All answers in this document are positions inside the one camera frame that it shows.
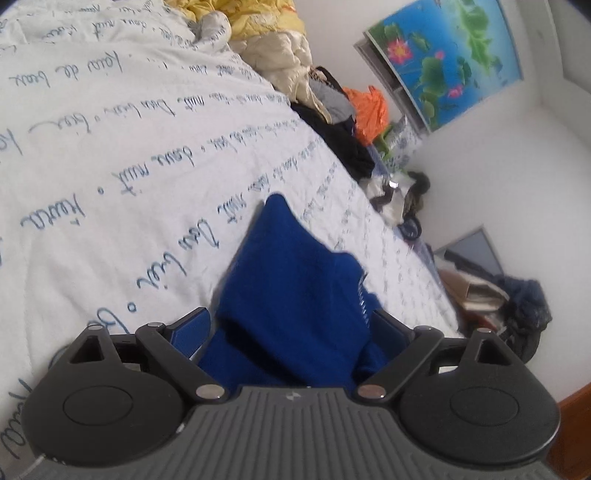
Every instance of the brown item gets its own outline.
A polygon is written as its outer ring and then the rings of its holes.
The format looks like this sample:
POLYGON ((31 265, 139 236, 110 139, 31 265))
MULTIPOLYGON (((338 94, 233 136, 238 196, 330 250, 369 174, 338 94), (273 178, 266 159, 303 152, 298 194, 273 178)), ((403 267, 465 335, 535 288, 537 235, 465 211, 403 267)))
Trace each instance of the brown item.
POLYGON ((558 439, 548 463, 566 480, 591 476, 591 384, 560 404, 558 439))
POLYGON ((439 276, 451 297, 470 312, 495 312, 509 300, 499 287, 474 275, 439 268, 439 276))

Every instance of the metal screw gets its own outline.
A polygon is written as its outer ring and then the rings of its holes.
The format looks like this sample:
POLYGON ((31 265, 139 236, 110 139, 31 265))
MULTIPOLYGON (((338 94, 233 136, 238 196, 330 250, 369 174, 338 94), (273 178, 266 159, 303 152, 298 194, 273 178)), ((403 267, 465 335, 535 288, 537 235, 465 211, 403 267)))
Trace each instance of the metal screw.
POLYGON ((366 400, 379 400, 386 396, 386 389, 380 385, 361 385, 357 389, 357 395, 366 400))
POLYGON ((199 398, 204 400, 219 400, 224 396, 226 391, 220 385, 207 384, 201 385, 201 387, 195 390, 195 393, 199 398))

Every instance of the gray plastic base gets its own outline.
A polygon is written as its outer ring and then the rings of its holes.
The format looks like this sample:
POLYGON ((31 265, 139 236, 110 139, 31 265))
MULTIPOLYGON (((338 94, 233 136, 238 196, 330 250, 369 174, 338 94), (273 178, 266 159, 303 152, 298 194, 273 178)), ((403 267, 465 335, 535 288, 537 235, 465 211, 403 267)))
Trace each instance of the gray plastic base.
POLYGON ((27 480, 558 480, 541 462, 504 471, 448 465, 406 438, 392 415, 341 389, 245 387, 196 409, 184 430, 126 465, 88 469, 43 460, 27 480))

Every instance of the black circular pad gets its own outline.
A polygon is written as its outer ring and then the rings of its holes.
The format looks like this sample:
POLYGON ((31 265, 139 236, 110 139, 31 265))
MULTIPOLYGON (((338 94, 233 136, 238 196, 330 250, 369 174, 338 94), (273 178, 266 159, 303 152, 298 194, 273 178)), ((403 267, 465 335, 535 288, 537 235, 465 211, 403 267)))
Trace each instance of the black circular pad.
POLYGON ((174 435, 184 417, 178 392, 125 368, 114 350, 98 361, 61 359, 31 393, 22 426, 35 451, 68 465, 111 466, 138 459, 174 435))
POLYGON ((120 388, 89 387, 70 395, 64 402, 64 413, 80 425, 110 425, 131 411, 134 401, 120 388))
POLYGON ((519 413, 519 404, 511 395, 496 388, 472 387, 460 390, 450 400, 458 418, 480 427, 509 423, 519 413))
POLYGON ((466 466, 518 465, 543 458, 560 412, 517 357, 505 364, 463 358, 454 371, 414 380, 400 420, 415 441, 466 466))

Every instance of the yellow blanket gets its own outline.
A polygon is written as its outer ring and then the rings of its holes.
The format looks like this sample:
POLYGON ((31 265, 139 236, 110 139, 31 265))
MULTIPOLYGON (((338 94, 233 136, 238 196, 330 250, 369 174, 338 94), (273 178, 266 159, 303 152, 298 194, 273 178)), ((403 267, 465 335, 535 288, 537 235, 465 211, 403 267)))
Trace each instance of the yellow blanket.
POLYGON ((232 40, 243 40, 274 31, 306 33, 304 22, 297 15, 293 0, 165 1, 195 21, 214 10, 223 12, 232 26, 232 40))

